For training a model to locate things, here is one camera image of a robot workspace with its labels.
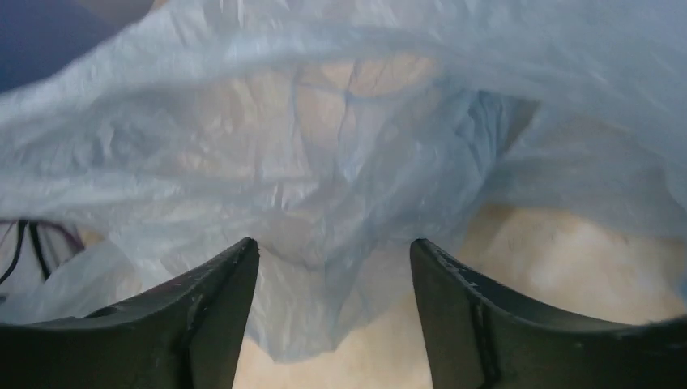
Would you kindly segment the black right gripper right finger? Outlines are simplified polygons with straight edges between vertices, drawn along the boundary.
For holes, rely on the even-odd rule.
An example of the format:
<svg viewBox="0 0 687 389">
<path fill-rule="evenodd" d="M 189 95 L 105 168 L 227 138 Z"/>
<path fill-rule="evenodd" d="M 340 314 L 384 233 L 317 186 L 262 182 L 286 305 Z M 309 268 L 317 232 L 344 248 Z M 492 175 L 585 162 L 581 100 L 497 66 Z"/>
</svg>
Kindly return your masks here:
<svg viewBox="0 0 687 389">
<path fill-rule="evenodd" d="M 632 326 L 527 297 L 425 239 L 412 283 L 436 388 L 683 388 L 686 320 Z"/>
</svg>

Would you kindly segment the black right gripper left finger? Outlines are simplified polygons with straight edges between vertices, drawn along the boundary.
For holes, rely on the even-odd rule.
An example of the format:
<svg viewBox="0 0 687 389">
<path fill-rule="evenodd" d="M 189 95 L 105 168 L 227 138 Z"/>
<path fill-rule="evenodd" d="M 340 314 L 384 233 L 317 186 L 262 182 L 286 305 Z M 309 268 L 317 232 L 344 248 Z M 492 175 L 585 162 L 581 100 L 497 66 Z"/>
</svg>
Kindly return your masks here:
<svg viewBox="0 0 687 389">
<path fill-rule="evenodd" d="M 84 318 L 1 327 L 4 388 L 229 388 L 259 265 L 244 238 Z"/>
</svg>

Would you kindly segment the light blue plastic trash bag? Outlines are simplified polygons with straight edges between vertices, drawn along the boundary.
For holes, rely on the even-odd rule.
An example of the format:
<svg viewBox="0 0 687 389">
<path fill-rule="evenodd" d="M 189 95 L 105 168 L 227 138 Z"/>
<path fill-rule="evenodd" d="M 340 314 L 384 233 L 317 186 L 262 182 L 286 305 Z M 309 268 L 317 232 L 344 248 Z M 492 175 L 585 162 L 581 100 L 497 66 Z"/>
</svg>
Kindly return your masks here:
<svg viewBox="0 0 687 389">
<path fill-rule="evenodd" d="M 171 1 L 1 98 L 1 213 L 104 235 L 6 323 L 83 317 L 243 237 L 249 333 L 335 348 L 479 203 L 686 235 L 683 1 Z"/>
</svg>

